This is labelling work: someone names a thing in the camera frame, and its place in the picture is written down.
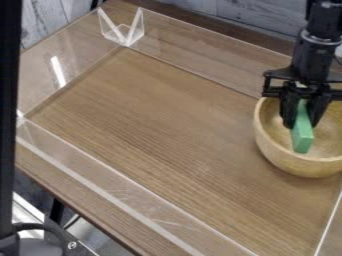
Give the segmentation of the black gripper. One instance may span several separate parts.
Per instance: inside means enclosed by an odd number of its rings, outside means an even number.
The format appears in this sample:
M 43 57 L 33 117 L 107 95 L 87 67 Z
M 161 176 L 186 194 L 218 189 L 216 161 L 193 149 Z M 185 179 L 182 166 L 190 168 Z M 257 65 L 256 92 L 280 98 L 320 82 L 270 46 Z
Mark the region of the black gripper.
M 312 95 L 308 102 L 312 126 L 316 127 L 320 123 L 332 102 L 332 93 L 317 92 L 325 85 L 342 83 L 342 75 L 330 70 L 336 49 L 341 45 L 342 38 L 324 39 L 316 37 L 308 30 L 301 30 L 290 65 L 282 69 L 268 70 L 264 73 L 262 96 L 281 97 L 280 114 L 284 125 L 289 129 L 294 127 L 300 100 L 301 98 L 309 98 Z M 308 86 L 308 89 L 301 89 L 297 93 L 284 90 L 285 87 L 272 85 L 273 79 L 301 82 Z

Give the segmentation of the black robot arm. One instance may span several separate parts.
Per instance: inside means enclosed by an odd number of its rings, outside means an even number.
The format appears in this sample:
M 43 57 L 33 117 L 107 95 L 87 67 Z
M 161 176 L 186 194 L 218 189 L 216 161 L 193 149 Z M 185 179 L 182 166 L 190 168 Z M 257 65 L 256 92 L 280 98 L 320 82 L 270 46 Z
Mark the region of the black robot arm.
M 288 67 L 264 73 L 264 97 L 280 99 L 284 125 L 292 129 L 301 100 L 313 127 L 320 123 L 333 101 L 342 101 L 342 74 L 332 70 L 336 49 L 342 45 L 342 0 L 308 0 L 306 26 L 300 30 Z

